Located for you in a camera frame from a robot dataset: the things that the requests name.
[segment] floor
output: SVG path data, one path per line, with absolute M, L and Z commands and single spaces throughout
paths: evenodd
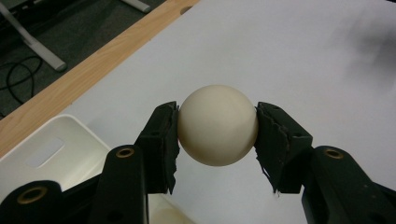
M 164 0 L 142 0 L 152 8 Z M 0 119 L 45 89 L 146 14 L 120 0 L 41 1 L 15 17 L 67 63 L 56 72 L 0 18 Z

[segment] white plastic container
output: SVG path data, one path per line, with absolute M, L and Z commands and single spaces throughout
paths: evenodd
M 52 180 L 62 190 L 102 172 L 110 148 L 70 115 L 47 121 L 0 159 L 0 202 L 14 189 L 36 180 Z M 170 199 L 148 196 L 150 223 L 193 223 Z

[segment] electrical wire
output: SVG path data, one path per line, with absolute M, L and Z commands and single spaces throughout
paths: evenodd
M 35 69 L 31 69 L 28 65 L 25 64 L 26 61 L 28 60 L 38 60 L 38 65 L 36 66 Z M 0 87 L 0 91 L 5 91 L 8 90 L 8 92 L 11 94 L 12 98 L 17 101 L 20 105 L 23 105 L 26 101 L 23 101 L 17 93 L 13 90 L 14 87 L 21 85 L 22 83 L 26 82 L 27 80 L 31 80 L 31 85 L 30 85 L 30 98 L 35 96 L 35 78 L 34 75 L 38 72 L 38 70 L 41 68 L 43 64 L 43 60 L 38 57 L 38 56 L 31 56 L 27 57 L 17 63 L 5 63 L 3 65 L 0 65 L 0 71 L 3 69 L 8 69 L 7 71 L 7 76 L 6 76 L 6 86 Z M 11 82 L 11 77 L 15 74 L 15 69 L 16 68 L 23 68 L 24 70 L 27 71 L 28 76 L 22 78 L 21 80 L 18 80 L 16 82 Z M 6 115 L 3 113 L 0 113 L 0 119 L 5 118 Z

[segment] white table surface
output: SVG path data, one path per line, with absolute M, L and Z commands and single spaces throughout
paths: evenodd
M 348 151 L 396 189 L 396 4 L 201 0 L 63 113 L 132 144 L 157 105 L 209 84 L 282 107 L 314 147 Z M 255 158 L 215 168 L 181 149 L 174 202 L 197 223 L 305 223 L 301 195 L 274 195 Z

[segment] white ball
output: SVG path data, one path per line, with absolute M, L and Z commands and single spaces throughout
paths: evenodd
M 203 87 L 182 104 L 177 134 L 196 161 L 224 166 L 242 159 L 258 132 L 256 109 L 240 91 L 221 85 Z

